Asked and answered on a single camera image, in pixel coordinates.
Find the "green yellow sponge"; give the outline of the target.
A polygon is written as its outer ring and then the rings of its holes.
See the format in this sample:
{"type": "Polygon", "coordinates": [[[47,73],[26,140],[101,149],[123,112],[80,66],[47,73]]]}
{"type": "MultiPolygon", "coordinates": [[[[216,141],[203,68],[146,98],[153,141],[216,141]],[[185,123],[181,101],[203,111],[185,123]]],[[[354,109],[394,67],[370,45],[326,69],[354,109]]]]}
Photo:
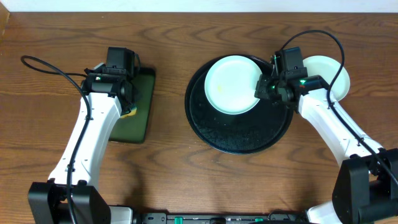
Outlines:
{"type": "Polygon", "coordinates": [[[130,116],[134,116],[136,114],[136,112],[137,112],[137,107],[135,106],[128,113],[121,115],[120,118],[124,119],[124,118],[130,117],[130,116]]]}

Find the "mint green plate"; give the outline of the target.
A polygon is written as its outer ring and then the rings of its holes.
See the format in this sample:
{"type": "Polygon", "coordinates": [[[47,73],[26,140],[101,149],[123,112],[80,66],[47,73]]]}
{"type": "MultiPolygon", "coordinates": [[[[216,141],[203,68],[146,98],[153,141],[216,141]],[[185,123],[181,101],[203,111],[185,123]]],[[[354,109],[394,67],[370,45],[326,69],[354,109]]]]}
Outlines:
{"type": "MultiPolygon", "coordinates": [[[[320,75],[328,84],[331,83],[341,66],[335,59],[323,55],[307,57],[303,60],[303,65],[307,68],[308,76],[320,75]]],[[[349,74],[345,68],[342,68],[331,89],[337,101],[348,94],[350,85],[349,74]]]]}
{"type": "Polygon", "coordinates": [[[206,98],[212,107],[224,114],[245,113],[259,102],[254,94],[261,74],[260,67],[248,57],[223,57],[206,74],[206,98]]]}

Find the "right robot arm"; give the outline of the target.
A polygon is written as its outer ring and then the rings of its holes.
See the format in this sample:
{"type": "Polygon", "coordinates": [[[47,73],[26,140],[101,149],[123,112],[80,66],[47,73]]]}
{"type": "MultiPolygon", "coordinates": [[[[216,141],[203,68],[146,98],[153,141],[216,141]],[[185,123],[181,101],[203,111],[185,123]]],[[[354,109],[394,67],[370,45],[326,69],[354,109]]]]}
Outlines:
{"type": "Polygon", "coordinates": [[[340,171],[332,200],[309,208],[312,223],[373,223],[397,216],[397,149],[371,139],[339,104],[334,87],[344,90],[331,72],[306,69],[261,75],[255,96],[293,108],[306,119],[334,155],[340,171]]]}

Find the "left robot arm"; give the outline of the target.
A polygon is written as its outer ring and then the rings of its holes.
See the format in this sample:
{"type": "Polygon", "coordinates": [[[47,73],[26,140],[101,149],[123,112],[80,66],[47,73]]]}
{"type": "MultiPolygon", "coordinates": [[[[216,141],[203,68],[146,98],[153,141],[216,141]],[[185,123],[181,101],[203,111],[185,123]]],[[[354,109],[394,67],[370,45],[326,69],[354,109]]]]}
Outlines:
{"type": "Polygon", "coordinates": [[[34,182],[28,201],[36,223],[132,223],[133,210],[108,205],[98,192],[109,136],[134,106],[133,72],[105,67],[87,70],[80,112],[67,147],[46,182],[34,182]]]}

